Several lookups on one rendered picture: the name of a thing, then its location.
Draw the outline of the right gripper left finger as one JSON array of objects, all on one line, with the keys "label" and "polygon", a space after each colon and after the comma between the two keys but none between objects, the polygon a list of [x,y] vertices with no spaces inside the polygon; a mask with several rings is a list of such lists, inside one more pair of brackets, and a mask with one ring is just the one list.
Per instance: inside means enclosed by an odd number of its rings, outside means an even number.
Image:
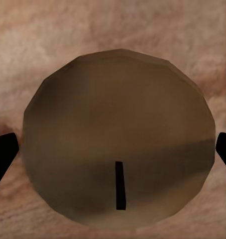
[{"label": "right gripper left finger", "polygon": [[19,151],[14,132],[0,136],[0,181]]}]

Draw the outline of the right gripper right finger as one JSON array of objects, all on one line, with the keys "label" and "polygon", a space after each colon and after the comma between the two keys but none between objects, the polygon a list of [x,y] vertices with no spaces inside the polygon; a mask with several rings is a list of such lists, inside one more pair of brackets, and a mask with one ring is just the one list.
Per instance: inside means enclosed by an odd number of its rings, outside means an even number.
[{"label": "right gripper right finger", "polygon": [[221,132],[218,136],[217,144],[215,146],[215,150],[222,158],[224,163],[226,164],[226,133]]}]

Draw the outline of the pillar candle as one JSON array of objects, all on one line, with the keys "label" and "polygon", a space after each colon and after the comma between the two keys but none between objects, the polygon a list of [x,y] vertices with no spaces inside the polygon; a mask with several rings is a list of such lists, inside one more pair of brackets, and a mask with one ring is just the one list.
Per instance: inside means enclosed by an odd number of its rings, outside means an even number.
[{"label": "pillar candle", "polygon": [[193,200],[215,141],[199,85],[169,60],[113,49],[79,56],[42,82],[24,111],[20,157],[54,211],[119,231]]}]

